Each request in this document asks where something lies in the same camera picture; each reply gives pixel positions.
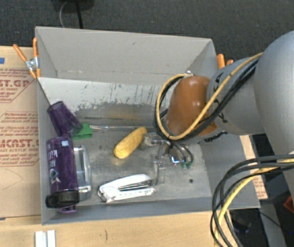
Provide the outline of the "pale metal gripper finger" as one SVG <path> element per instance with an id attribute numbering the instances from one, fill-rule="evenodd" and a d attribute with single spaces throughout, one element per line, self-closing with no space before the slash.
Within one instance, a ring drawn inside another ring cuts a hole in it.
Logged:
<path id="1" fill-rule="evenodd" d="M 145 133 L 143 135 L 143 146 L 144 147 L 153 147 L 160 145 L 163 139 L 156 133 Z"/>
<path id="2" fill-rule="evenodd" d="M 162 161 L 154 162 L 154 185 L 160 185 L 165 182 L 166 167 Z"/>

